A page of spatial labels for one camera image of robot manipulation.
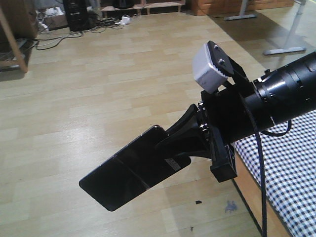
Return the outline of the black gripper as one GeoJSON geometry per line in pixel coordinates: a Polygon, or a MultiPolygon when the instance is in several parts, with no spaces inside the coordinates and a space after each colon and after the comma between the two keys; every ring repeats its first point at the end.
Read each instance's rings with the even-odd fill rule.
{"type": "Polygon", "coordinates": [[[237,86],[209,94],[201,92],[198,104],[201,124],[198,127],[198,108],[191,104],[186,112],[166,132],[167,138],[155,149],[171,156],[188,156],[211,159],[210,171],[218,182],[237,177],[235,152],[232,143],[254,133],[249,115],[244,106],[245,95],[237,86]]]}

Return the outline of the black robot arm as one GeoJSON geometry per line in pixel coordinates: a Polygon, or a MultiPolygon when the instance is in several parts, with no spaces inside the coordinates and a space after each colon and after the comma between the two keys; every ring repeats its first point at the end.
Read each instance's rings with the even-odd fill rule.
{"type": "Polygon", "coordinates": [[[310,53],[249,81],[243,68],[216,43],[193,57],[201,101],[189,106],[157,144],[172,156],[204,157],[219,182],[237,176],[232,143],[316,108],[316,55],[310,53]]]}

